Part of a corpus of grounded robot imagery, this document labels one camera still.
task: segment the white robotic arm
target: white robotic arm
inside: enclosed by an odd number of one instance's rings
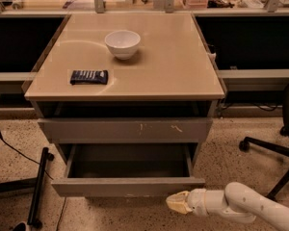
[[[180,192],[169,196],[166,202],[170,209],[181,214],[193,212],[199,217],[217,214],[240,223],[252,223],[260,217],[277,230],[289,231],[288,207],[238,182],[229,183],[224,191],[195,189]]]

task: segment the closed drawer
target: closed drawer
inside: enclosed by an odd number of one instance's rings
[[[184,143],[74,145],[60,196],[165,196],[203,187]]]
[[[39,119],[53,143],[202,142],[211,125],[208,117]]]

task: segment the speckled floor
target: speckled floor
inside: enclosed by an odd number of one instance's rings
[[[258,137],[289,146],[289,140],[279,134],[280,116],[215,118],[207,142],[201,148],[194,170],[195,176],[206,180],[207,189],[223,189],[233,181],[244,183],[266,194],[289,167],[289,159],[253,146],[243,153],[238,143],[244,136]],[[55,155],[47,171],[54,178],[64,174],[65,164],[53,144],[49,144],[34,117],[0,115],[0,129],[5,140],[39,160],[41,149],[50,148]],[[36,177],[38,166],[10,150],[0,141],[0,182]],[[64,198],[59,197],[45,177],[39,206],[41,230],[56,230]],[[12,230],[27,220],[32,194],[0,197],[0,231]],[[277,196],[278,202],[289,207],[289,183]],[[243,225],[220,217],[196,218],[169,210],[164,197],[158,198],[83,198],[66,200],[59,230],[275,230],[257,218]]]

